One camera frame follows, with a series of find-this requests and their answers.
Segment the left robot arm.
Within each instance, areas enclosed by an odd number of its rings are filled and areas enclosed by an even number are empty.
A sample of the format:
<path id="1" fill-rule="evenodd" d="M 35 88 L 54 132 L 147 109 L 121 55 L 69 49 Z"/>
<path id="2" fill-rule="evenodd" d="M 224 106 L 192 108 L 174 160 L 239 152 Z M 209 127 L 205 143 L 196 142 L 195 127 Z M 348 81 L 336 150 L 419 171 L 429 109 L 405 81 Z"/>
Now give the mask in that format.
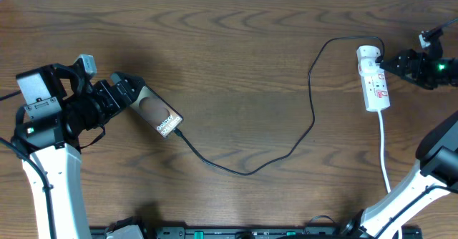
<path id="1" fill-rule="evenodd" d="M 91 83 L 94 58 L 49 64 L 16 76 L 25 105 L 6 146 L 22 161 L 40 238 L 91 238 L 81 186 L 83 131 L 103 129 L 140 95 L 145 81 L 123 72 Z"/>

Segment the bronze Galaxy smartphone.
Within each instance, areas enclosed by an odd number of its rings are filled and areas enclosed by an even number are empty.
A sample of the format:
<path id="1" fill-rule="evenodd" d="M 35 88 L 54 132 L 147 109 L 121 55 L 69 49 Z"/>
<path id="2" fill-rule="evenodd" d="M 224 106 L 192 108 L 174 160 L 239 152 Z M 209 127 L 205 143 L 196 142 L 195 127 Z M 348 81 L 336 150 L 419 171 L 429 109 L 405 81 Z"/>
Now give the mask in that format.
<path id="1" fill-rule="evenodd" d="M 183 121 L 183 116 L 148 86 L 140 90 L 137 100 L 130 106 L 163 138 Z"/>

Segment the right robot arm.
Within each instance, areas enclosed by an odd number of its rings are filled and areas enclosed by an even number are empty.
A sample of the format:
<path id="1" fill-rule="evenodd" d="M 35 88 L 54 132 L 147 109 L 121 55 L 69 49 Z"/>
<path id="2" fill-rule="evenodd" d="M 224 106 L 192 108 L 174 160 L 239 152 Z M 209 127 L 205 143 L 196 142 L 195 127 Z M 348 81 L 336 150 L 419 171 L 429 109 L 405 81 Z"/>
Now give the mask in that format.
<path id="1" fill-rule="evenodd" d="M 457 85 L 457 59 L 442 57 L 438 38 L 419 37 L 422 52 L 400 52 L 383 62 L 381 50 L 363 45 L 356 50 L 358 72 L 366 111 L 382 118 L 390 106 L 386 73 L 426 90 Z M 401 227 L 435 200 L 457 192 L 457 114 L 453 113 L 421 141 L 416 160 L 404 179 L 390 185 L 385 163 L 385 131 L 380 126 L 380 165 L 386 196 L 362 210 L 342 227 L 340 234 L 352 238 L 400 238 Z"/>

